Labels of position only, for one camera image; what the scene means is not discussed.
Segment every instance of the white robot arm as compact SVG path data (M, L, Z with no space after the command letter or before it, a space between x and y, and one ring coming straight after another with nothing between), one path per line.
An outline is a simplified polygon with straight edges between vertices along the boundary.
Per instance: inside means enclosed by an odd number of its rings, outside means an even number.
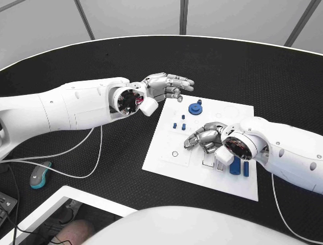
M157 73L141 82L108 78L64 84L48 92L0 97L0 160L36 135L58 130L82 130L108 124L140 109L150 116L157 101L182 101L180 89L193 91L195 82Z
M185 148L196 143L224 165L234 156L254 159L291 184L323 194L323 136L250 117L229 126L208 123L185 141Z

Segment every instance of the black cord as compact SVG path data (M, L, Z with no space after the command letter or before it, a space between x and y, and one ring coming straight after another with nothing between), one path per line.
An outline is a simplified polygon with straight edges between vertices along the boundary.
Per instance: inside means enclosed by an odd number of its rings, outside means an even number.
M10 165L9 165L9 170L10 170L10 173L12 173L12 176L13 176L13 180L15 180L15 184L16 184L16 198L17 198L17 203L16 203L16 219L15 219L15 224L17 224L17 209L19 209L19 202L20 202L20 193L19 193L19 187L17 187L17 182L16 182L16 176L15 176L15 173L13 173L13 170L12 170ZM16 245L16 232L17 232L17 229L15 227L13 245Z
M12 219L10 219L10 217L9 217L9 213L7 213L6 209L4 209L3 206L2 206L2 203L0 203L0 207L2 207L2 210L4 211L4 213L6 213L6 216L7 216L7 218L9 218L9 222L10 222L12 225L15 226L15 229L17 229L17 230L19 230L20 232L23 232L23 233L29 233L29 234L32 234L32 235L41 236L42 239L43 239L46 242L51 242L52 244L64 244L65 242L69 242L69 244L72 245L72 243L71 243L69 240L65 240L65 241L62 241L62 242L53 242L53 241L51 241L51 240L49 240L41 233L30 232L30 231L23 231L23 230L19 228L19 226L16 225L16 223L12 221Z

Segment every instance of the white cable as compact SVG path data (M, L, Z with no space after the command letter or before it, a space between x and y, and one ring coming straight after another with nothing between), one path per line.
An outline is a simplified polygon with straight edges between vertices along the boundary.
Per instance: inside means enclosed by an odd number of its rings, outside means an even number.
M284 221L284 217L283 217L283 214L281 214L281 211L280 211L280 207L278 207L278 203L277 203L277 194L276 194L276 187L274 187L274 174L271 174L271 184L273 184L274 199L276 199L276 204L277 204L277 211L278 211L278 214L280 214L280 217L281 217L281 219L283 219L283 222L284 222L286 227L288 228L288 230L291 231L291 233L293 233L299 238L301 238L303 240L306 240L306 241L309 241L309 242L312 242L312 243L316 243L316 244L323 244L322 241L313 241L313 240L304 238L303 236L297 235L297 234L294 233L294 231L291 230L291 228L288 227L288 225L287 225L287 223L286 223L286 221Z
M46 167L46 166L43 166L42 164L35 163L35 162L20 161L20 160L17 160L17 159L10 160L10 162L23 162L23 163L30 163L30 164L38 165L38 166L41 166L41 167L45 167L46 169L52 170L53 172L56 172L56 173L59 173L59 174L62 174L62 175L65 175L65 176L68 176L68 177L77 178L77 179L84 179L84 178L90 177L90 176L92 175L92 173L94 173L95 169L97 169L97 165L98 165L98 161L100 161L100 155L101 155L101 145L103 145L103 126L100 126L100 128L101 128L101 133L100 133L100 150L98 150L97 164L95 164L94 170L91 171L91 173L90 173L87 176L72 176L72 175L68 175L68 174L62 173L61 171L58 171L58 170L52 169L51 167Z
M84 142L84 141L87 140L87 138L90 137L90 135L91 135L91 133L92 133L92 130L94 130L94 128L91 129L91 131L90 131L87 137L84 138L84 140L81 141L81 143L79 143L72 149L69 149L68 151L65 151L65 152L62 152L62 153L58 153L58 154L55 154L55 155L51 155L51 156L42 156L42 157L25 157L25 158L17 158L17 159L12 159L12 160L3 160L3 161L0 161L0 163L4 163L4 162L15 162L15 161L22 161L22 160L30 160L30 159L49 158L49 157L58 157L58 156L64 155L65 153L68 153L69 151L72 151L72 150L82 144L82 142Z

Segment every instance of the white board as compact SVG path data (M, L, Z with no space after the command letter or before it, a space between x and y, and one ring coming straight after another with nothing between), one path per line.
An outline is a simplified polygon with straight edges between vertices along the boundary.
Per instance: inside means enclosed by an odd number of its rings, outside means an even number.
M189 105L199 99L203 111L201 115L192 115ZM216 163L214 166L214 154L203 156L201 146L192 150L183 148L185 140L205 123L219 121L229 125L250 116L254 116L252 106L188 95L183 95L182 103L175 99L166 99L143 170L258 201L255 161L250 161L250 177L242 174L242 161L241 175L232 175L229 167L225 167L224 171L218 170Z

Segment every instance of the gray wall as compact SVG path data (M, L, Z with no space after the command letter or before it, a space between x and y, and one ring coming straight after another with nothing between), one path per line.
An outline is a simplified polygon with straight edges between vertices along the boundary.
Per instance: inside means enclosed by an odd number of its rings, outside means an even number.
M323 0L0 0L0 69L77 42L154 34L323 53Z

